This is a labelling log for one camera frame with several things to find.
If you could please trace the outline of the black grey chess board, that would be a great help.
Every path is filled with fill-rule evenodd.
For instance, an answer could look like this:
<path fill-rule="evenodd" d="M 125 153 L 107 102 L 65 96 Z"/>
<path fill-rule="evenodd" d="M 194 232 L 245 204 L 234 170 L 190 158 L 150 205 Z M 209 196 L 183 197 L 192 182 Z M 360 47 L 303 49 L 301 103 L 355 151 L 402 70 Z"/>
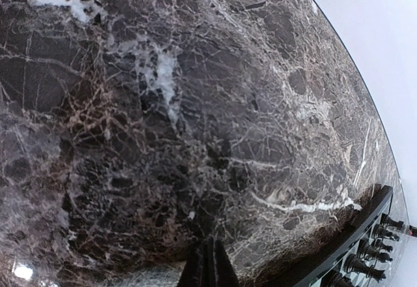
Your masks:
<path fill-rule="evenodd" d="M 350 254 L 359 257 L 359 247 L 371 246 L 374 240 L 371 236 L 373 227 L 380 224 L 382 213 L 390 212 L 392 196 L 391 186 L 382 187 L 359 214 L 346 225 L 342 233 L 316 255 L 307 257 L 290 270 L 290 278 L 293 281 L 289 283 L 289 286 L 370 286 L 374 282 L 384 282 L 384 280 L 367 278 L 362 273 L 346 273 L 343 270 L 343 264 Z M 378 270 L 383 270 L 378 266 L 391 263 L 364 259 L 361 261 Z"/>

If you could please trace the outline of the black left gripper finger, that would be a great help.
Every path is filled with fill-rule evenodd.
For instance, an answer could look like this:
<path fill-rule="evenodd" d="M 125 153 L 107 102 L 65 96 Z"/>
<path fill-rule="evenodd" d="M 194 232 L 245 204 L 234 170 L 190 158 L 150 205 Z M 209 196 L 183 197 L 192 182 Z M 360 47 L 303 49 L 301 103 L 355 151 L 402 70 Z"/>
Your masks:
<path fill-rule="evenodd" d="M 189 255 L 178 287 L 239 287 L 235 270 L 224 245 L 209 237 Z"/>

